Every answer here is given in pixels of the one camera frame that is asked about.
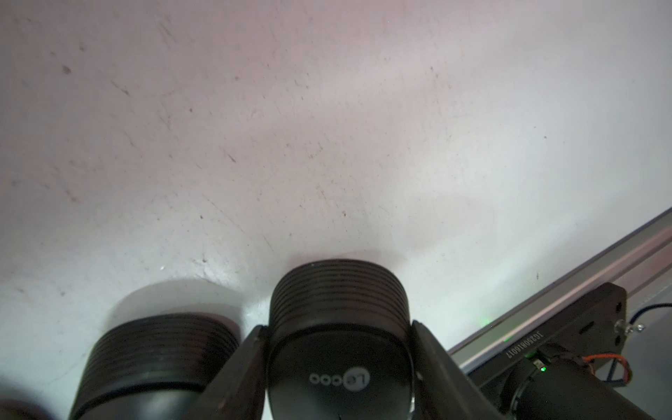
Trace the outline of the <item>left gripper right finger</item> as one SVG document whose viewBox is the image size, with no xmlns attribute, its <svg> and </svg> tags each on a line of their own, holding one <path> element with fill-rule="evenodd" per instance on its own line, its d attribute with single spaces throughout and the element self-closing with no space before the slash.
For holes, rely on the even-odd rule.
<svg viewBox="0 0 672 420">
<path fill-rule="evenodd" d="M 411 353 L 416 376 L 414 419 L 503 418 L 417 320 L 411 325 Z"/>
</svg>

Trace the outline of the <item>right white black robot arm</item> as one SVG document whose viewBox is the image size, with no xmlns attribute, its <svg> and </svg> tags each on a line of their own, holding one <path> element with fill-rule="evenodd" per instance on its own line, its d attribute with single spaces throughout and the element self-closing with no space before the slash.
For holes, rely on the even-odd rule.
<svg viewBox="0 0 672 420">
<path fill-rule="evenodd" d="M 514 419 L 649 419 L 651 416 L 572 359 L 516 364 L 500 395 Z"/>
</svg>

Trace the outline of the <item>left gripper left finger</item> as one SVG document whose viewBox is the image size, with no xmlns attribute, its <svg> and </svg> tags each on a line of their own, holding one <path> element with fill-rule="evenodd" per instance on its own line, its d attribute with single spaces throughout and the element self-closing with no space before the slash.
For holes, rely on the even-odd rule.
<svg viewBox="0 0 672 420">
<path fill-rule="evenodd" d="M 268 342 L 268 327 L 255 327 L 183 418 L 260 419 L 264 414 Z"/>
</svg>

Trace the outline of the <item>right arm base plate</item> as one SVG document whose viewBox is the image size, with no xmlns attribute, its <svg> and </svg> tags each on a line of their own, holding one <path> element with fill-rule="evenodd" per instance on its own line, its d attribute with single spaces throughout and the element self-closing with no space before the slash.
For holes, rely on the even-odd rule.
<svg viewBox="0 0 672 420">
<path fill-rule="evenodd" d="M 613 283 L 600 285 L 521 337 L 498 343 L 488 357 L 468 371 L 468 376 L 483 388 L 507 376 L 517 362 L 532 356 L 541 346 L 557 345 L 577 356 L 619 353 L 627 340 L 627 299 L 624 288 Z"/>
</svg>

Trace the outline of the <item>black computer mouse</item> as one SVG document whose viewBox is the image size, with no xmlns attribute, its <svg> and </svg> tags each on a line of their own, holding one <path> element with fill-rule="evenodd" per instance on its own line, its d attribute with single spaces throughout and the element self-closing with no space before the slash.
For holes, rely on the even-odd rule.
<svg viewBox="0 0 672 420">
<path fill-rule="evenodd" d="M 414 369 L 402 283 L 373 262 L 327 259 L 285 274 L 269 308 L 275 419 L 406 419 Z"/>
<path fill-rule="evenodd" d="M 201 392 L 239 346 L 228 325 L 206 314 L 163 314 L 119 325 L 93 346 L 69 417 L 82 419 L 142 392 Z"/>
</svg>

